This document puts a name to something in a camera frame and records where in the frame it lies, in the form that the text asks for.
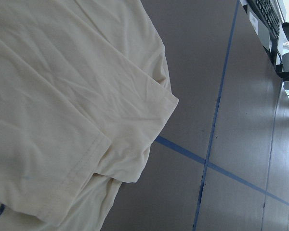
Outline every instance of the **black keyboard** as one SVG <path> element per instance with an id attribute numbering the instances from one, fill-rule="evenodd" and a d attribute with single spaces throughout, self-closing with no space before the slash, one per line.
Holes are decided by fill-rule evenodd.
<path id="1" fill-rule="evenodd" d="M 270 0 L 248 0 L 253 11 L 270 30 L 271 34 L 278 39 L 279 19 L 271 5 Z"/>

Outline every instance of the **blue tape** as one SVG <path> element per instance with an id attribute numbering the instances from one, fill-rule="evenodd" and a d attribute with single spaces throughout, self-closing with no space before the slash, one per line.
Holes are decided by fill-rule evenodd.
<path id="1" fill-rule="evenodd" d="M 217 172 L 219 172 L 219 173 L 222 173 L 222 174 L 225 175 L 225 176 L 230 177 L 231 179 L 234 179 L 234 180 L 236 180 L 236 181 L 238 181 L 238 182 L 240 182 L 240 183 L 242 183 L 242 184 L 245 184 L 246 186 L 249 186 L 250 188 L 252 188 L 252 189 L 254 189 L 254 190 L 257 190 L 257 191 L 265 194 L 266 196 L 272 197 L 272 198 L 280 201 L 281 203 L 289 206 L 289 203 L 288 203 L 287 201 L 284 201 L 284 200 L 280 199 L 279 197 L 277 197 L 277 196 L 269 193 L 267 190 L 264 190 L 264 189 L 262 189 L 262 188 L 260 188 L 260 187 L 258 187 L 258 186 L 256 186 L 256 185 L 248 182 L 247 180 L 244 180 L 244 179 L 242 179 L 241 177 L 238 177 L 238 176 L 236 176 L 235 174 L 226 171 L 225 169 L 223 169 L 223 168 L 221 168 L 221 167 L 219 167 L 219 166 L 217 166 L 217 165 L 215 165 L 215 164 L 213 164 L 213 163 L 211 163 L 211 162 L 208 163 L 208 167 L 214 169 L 215 171 L 217 171 Z"/>
<path id="2" fill-rule="evenodd" d="M 160 143 L 160 144 L 163 144 L 164 146 L 172 149 L 172 150 L 175 150 L 176 152 L 178 153 L 181 153 L 182 155 L 185 155 L 187 156 L 188 158 L 190 159 L 193 159 L 195 161 L 197 161 L 198 163 L 201 163 L 201 164 L 204 164 L 204 159 L 201 158 L 200 156 L 190 152 L 189 150 L 186 150 L 184 149 L 183 147 L 180 147 L 179 145 L 161 137 L 161 136 L 158 136 L 156 139 L 155 139 L 156 142 Z"/>
<path id="3" fill-rule="evenodd" d="M 229 36 L 228 46 L 227 46 L 227 52 L 226 52 L 225 62 L 223 65 L 221 84 L 220 84 L 220 88 L 219 88 L 219 92 L 218 92 L 217 102 L 215 105 L 215 112 L 214 112 L 211 134 L 210 134 L 210 139 L 209 139 L 207 157 L 206 157 L 205 165 L 203 168 L 203 174 L 202 174 L 202 179 L 201 179 L 201 184 L 200 184 L 200 190 L 199 190 L 198 202 L 197 202 L 197 207 L 196 207 L 196 214 L 195 214 L 195 219 L 194 219 L 193 231 L 195 231 L 197 228 L 197 222 L 198 222 L 198 217 L 199 217 L 199 212 L 200 212 L 203 187 L 204 187 L 204 182 L 205 182 L 206 175 L 207 175 L 207 168 L 208 168 L 209 158 L 210 158 L 211 149 L 212 149 L 212 142 L 213 142 L 213 136 L 214 136 L 214 131 L 215 131 L 215 125 L 216 125 L 218 110 L 219 110 L 222 91 L 223 91 L 223 83 L 224 83 L 225 74 L 226 74 L 227 65 L 228 65 L 228 59 L 229 59 L 229 53 L 230 53 L 230 48 L 231 48 L 231 42 L 232 42 L 232 38 L 233 38 L 233 32 L 234 32 L 235 24 L 236 24 L 236 15 L 237 15 L 238 6 L 239 6 L 239 0 L 236 1 L 235 13 L 234 13 L 233 20 L 232 20 L 230 36 Z"/>

